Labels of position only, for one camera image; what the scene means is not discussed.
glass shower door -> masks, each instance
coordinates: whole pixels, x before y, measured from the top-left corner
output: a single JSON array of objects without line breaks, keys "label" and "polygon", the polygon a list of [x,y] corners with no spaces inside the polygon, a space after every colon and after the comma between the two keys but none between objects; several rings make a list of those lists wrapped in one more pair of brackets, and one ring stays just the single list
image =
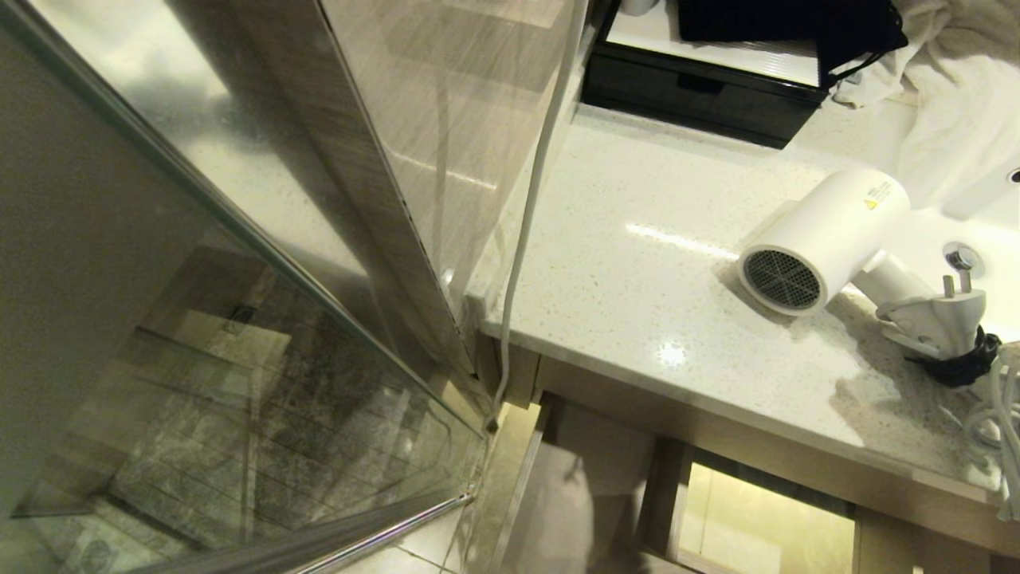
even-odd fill
[{"label": "glass shower door", "polygon": [[[20,139],[0,163],[18,175],[0,192],[0,458],[28,469],[0,480],[0,570],[199,571],[282,540],[311,560],[303,537],[337,547],[465,492],[477,431],[0,15]],[[43,308],[57,319],[22,313]]]}]

black bag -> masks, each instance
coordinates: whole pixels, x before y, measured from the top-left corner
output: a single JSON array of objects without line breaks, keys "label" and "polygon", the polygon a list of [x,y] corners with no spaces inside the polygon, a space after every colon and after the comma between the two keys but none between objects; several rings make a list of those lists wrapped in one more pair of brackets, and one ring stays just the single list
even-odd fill
[{"label": "black bag", "polygon": [[[903,17],[889,0],[677,0],[687,42],[814,40],[828,88],[907,45]],[[869,54],[863,64],[832,69]]]}]

white hair dryer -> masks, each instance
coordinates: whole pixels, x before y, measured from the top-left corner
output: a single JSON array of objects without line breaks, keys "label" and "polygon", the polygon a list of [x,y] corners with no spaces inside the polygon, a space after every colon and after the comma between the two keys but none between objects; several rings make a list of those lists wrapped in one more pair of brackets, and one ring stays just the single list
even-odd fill
[{"label": "white hair dryer", "polygon": [[853,282],[878,307],[878,319],[894,324],[887,338],[937,362],[967,356],[983,338],[984,292],[961,271],[959,293],[946,275],[935,294],[882,249],[909,211],[906,190],[881,171],[832,173],[744,250],[741,281],[762,305],[793,316],[819,312]]}]

shower enclosure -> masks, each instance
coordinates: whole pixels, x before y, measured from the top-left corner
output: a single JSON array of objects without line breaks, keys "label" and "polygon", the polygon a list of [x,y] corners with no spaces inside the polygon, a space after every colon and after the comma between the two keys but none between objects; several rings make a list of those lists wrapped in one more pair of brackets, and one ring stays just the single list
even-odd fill
[{"label": "shower enclosure", "polygon": [[470,498],[435,329],[188,4],[0,4],[4,572],[279,572]]}]

wall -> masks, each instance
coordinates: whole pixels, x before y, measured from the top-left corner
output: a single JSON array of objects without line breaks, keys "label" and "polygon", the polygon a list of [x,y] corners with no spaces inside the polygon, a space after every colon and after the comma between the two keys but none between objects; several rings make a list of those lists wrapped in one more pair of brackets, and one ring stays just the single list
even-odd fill
[{"label": "wall", "polygon": [[323,0],[466,335],[467,279],[538,138],[567,0]]}]

